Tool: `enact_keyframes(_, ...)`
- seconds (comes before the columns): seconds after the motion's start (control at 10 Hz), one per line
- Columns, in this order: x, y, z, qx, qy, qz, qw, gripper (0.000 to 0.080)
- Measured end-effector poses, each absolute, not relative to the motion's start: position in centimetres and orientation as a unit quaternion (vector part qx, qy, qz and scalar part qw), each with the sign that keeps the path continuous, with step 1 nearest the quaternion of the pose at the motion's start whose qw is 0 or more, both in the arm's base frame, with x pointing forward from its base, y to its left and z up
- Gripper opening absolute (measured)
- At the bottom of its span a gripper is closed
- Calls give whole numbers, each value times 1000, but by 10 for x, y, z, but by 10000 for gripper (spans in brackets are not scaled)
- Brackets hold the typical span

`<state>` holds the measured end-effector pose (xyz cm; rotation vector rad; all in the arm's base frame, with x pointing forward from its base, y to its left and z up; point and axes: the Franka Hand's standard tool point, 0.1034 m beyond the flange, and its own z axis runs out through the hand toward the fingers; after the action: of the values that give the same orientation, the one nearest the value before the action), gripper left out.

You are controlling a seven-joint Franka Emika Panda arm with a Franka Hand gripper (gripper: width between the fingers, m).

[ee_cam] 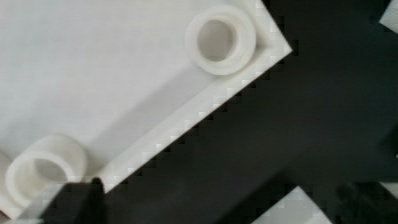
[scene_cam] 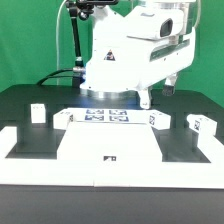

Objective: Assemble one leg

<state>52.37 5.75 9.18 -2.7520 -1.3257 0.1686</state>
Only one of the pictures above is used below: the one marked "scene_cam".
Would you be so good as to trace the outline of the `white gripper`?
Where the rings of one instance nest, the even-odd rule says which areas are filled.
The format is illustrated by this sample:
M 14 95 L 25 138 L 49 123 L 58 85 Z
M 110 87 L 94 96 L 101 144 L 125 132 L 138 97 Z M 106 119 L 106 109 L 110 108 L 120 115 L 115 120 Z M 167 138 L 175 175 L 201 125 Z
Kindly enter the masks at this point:
M 126 17 L 126 87 L 139 91 L 142 109 L 151 107 L 151 91 L 147 87 L 165 79 L 162 94 L 172 96 L 177 73 L 192 64 L 192 11 L 191 6 L 136 6 Z

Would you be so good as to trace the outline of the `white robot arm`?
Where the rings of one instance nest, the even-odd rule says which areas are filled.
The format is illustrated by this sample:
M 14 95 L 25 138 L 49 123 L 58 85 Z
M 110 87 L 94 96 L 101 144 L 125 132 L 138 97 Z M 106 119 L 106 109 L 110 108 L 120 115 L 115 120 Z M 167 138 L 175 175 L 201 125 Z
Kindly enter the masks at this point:
M 196 0 L 140 0 L 127 15 L 110 7 L 94 8 L 92 56 L 80 85 L 99 99 L 136 91 L 140 106 L 151 106 L 150 87 L 165 82 L 175 91 L 178 73 L 194 59 Z

